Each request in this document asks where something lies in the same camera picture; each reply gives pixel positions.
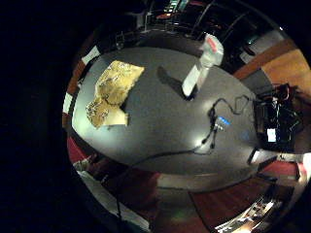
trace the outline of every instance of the black cable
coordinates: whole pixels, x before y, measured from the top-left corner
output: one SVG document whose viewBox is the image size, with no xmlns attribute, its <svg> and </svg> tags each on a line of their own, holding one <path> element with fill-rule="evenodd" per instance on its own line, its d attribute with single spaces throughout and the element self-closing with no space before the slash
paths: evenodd
<svg viewBox="0 0 311 233">
<path fill-rule="evenodd" d="M 241 108 L 241 110 L 237 110 L 237 101 L 239 99 L 246 99 L 246 103 L 244 104 L 244 106 Z M 199 146 L 196 146 L 195 148 L 191 149 L 191 150 L 177 150 L 177 151 L 165 151 L 165 152 L 160 152 L 160 153 L 156 153 L 153 154 L 151 156 L 145 157 L 139 161 L 137 161 L 136 163 L 130 165 L 121 175 L 121 179 L 117 184 L 117 208 L 118 208 L 118 218 L 120 220 L 120 223 L 122 223 L 122 216 L 121 216 L 121 205 L 120 205 L 120 194 L 121 194 L 121 188 L 124 184 L 124 181 L 128 175 L 128 173 L 134 169 L 137 165 L 146 162 L 148 160 L 151 159 L 155 159 L 155 158 L 159 158 L 159 157 L 165 157 L 165 156 L 173 156 L 173 155 L 180 155 L 180 154 L 185 154 L 185 153 L 192 153 L 192 154 L 196 154 L 196 155 L 210 155 L 213 153 L 215 146 L 216 146 L 216 136 L 217 136 L 217 132 L 218 132 L 218 128 L 216 127 L 216 119 L 217 119 L 217 115 L 216 115 L 216 107 L 221 103 L 224 102 L 228 108 L 230 109 L 231 113 L 233 115 L 239 116 L 242 115 L 245 108 L 247 107 L 248 103 L 251 101 L 252 99 L 250 97 L 248 97 L 247 95 L 241 95 L 238 96 L 234 99 L 234 109 L 232 108 L 232 106 L 224 99 L 224 98 L 219 98 L 217 99 L 212 108 L 208 111 L 207 113 L 207 117 L 209 117 L 210 119 L 210 130 L 208 132 L 208 134 L 206 135 L 206 137 L 201 141 L 201 144 Z M 211 137 L 211 135 L 213 134 L 213 140 L 212 143 L 210 144 L 210 148 L 206 151 L 206 152 L 196 152 L 198 149 L 200 149 L 203 145 L 206 144 L 206 142 L 209 140 L 209 138 Z"/>
</svg>

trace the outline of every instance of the desk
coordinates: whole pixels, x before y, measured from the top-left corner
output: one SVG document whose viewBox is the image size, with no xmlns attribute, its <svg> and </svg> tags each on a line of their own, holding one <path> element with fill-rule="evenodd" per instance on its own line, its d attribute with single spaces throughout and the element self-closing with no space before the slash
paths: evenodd
<svg viewBox="0 0 311 233">
<path fill-rule="evenodd" d="M 102 126 L 96 130 L 86 118 L 86 104 L 93 99 L 96 81 L 116 59 L 143 66 L 145 72 L 125 101 L 128 126 Z M 223 97 L 233 105 L 234 98 L 241 94 L 254 97 L 241 82 L 214 67 L 196 98 L 185 100 L 180 85 L 196 61 L 196 57 L 179 51 L 148 47 L 101 55 L 86 74 L 78 93 L 73 129 L 91 147 L 127 165 L 158 152 L 194 148 L 209 130 L 207 112 L 218 98 Z M 217 107 L 217 114 L 227 118 L 231 125 L 217 134 L 211 155 L 161 157 L 146 161 L 138 168 L 166 174 L 200 175 L 248 167 L 247 159 L 258 146 L 252 104 L 249 103 L 242 116 L 232 115 L 224 104 Z M 200 151 L 208 148 L 209 143 Z"/>
</svg>

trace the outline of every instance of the gray table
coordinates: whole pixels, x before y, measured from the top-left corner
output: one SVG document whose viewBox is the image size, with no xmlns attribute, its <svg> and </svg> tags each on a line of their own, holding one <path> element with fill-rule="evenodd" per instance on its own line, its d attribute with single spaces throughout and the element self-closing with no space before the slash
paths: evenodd
<svg viewBox="0 0 311 233">
<path fill-rule="evenodd" d="M 129 113 L 129 125 L 102 126 L 96 130 L 86 118 L 86 104 L 93 99 L 96 81 L 115 59 L 144 66 L 145 72 L 126 100 L 124 110 Z M 101 55 L 86 74 L 78 94 L 72 119 L 74 130 L 94 149 L 127 165 L 158 152 L 194 148 L 208 132 L 206 113 L 219 97 L 232 105 L 241 94 L 254 97 L 241 82 L 214 67 L 197 97 L 193 101 L 183 99 L 180 82 L 196 61 L 188 54 L 156 48 L 124 49 Z M 138 167 L 183 175 L 247 167 L 247 159 L 258 146 L 252 104 L 242 116 L 232 115 L 224 104 L 218 106 L 217 114 L 231 125 L 218 133 L 211 155 L 174 155 L 152 159 Z"/>
</svg>

